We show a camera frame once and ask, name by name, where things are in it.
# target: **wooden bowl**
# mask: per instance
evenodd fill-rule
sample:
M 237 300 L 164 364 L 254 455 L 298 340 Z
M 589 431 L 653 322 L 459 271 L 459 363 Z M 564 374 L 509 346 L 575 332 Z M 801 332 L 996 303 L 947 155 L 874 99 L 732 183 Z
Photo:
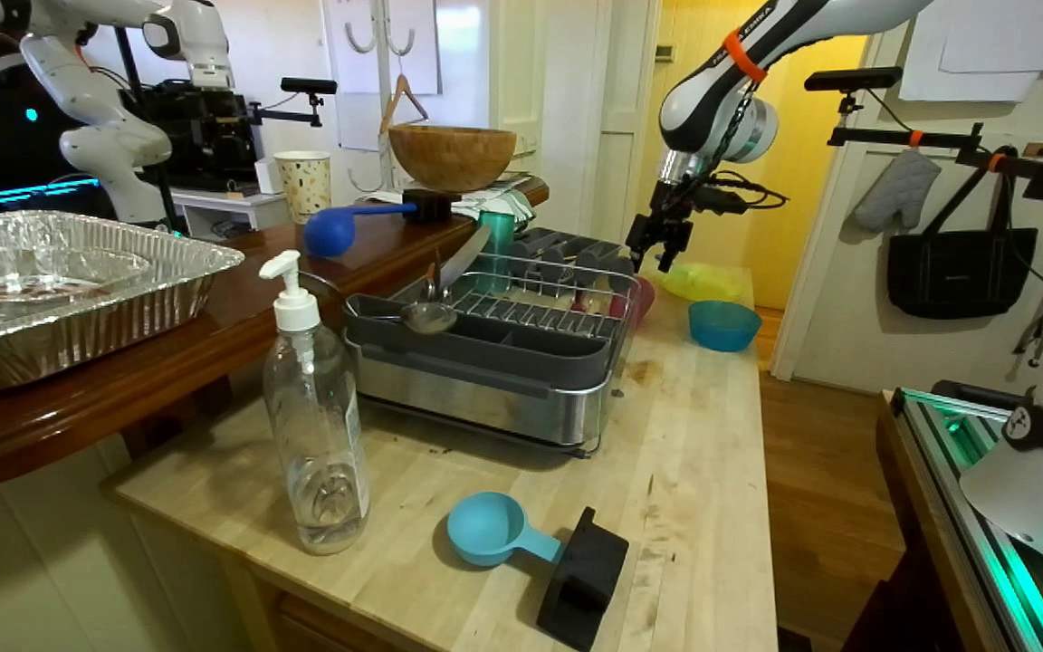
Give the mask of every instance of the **wooden bowl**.
M 517 138 L 481 128 L 399 122 L 387 128 L 387 146 L 417 183 L 476 192 L 511 167 Z

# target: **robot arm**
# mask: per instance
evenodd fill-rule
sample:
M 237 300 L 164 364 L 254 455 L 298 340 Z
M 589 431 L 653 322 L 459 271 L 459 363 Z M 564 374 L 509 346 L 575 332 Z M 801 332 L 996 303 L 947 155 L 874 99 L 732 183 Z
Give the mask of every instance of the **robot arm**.
M 166 206 L 155 183 L 137 173 L 172 155 L 172 138 L 131 117 L 121 87 L 87 67 L 80 33 L 87 26 L 140 26 L 155 54 L 187 62 L 196 87 L 231 87 L 224 26 L 209 0 L 0 0 L 0 26 L 22 29 L 22 62 L 56 99 L 56 103 L 85 122 L 64 130 L 63 155 L 94 173 L 121 221 L 161 224 Z
M 827 41 L 866 37 L 896 29 L 926 0 L 768 0 L 714 49 L 692 74 L 685 74 L 662 100 L 661 130 L 665 140 L 653 212 L 635 218 L 627 247 L 635 264 L 646 250 L 662 242 L 661 266 L 688 247 L 697 192 L 725 160 L 751 164 L 768 152 L 774 138 L 774 112 L 754 99 L 768 64 L 784 54 Z

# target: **pump dispenser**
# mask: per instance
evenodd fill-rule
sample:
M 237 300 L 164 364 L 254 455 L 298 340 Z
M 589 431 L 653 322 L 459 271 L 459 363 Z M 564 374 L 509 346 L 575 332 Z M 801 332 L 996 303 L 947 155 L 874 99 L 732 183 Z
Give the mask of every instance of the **pump dispenser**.
M 276 253 L 261 277 L 282 277 L 282 293 L 273 300 L 278 335 L 263 364 L 282 484 L 302 542 L 331 554 L 347 547 L 370 514 L 355 374 L 343 345 L 323 326 L 315 298 L 302 285 L 302 253 Z

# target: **aluminum foil pan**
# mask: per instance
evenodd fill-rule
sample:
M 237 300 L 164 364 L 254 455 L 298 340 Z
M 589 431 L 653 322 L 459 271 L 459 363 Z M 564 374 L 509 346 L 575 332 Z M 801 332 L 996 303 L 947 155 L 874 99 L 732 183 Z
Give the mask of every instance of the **aluminum foil pan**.
M 244 260 L 228 247 L 56 208 L 0 212 L 0 250 L 14 250 L 0 253 L 0 392 L 183 326 L 209 277 Z

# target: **black bag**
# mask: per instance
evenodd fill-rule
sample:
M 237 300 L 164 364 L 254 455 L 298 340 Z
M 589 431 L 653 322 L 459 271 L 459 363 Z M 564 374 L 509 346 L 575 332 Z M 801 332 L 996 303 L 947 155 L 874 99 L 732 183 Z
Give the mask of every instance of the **black bag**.
M 919 234 L 890 234 L 886 298 L 924 317 L 976 317 L 1007 311 L 1028 277 L 1037 229 L 1010 229 L 1014 148 L 984 160 Z M 999 169 L 984 231 L 941 231 L 976 183 Z

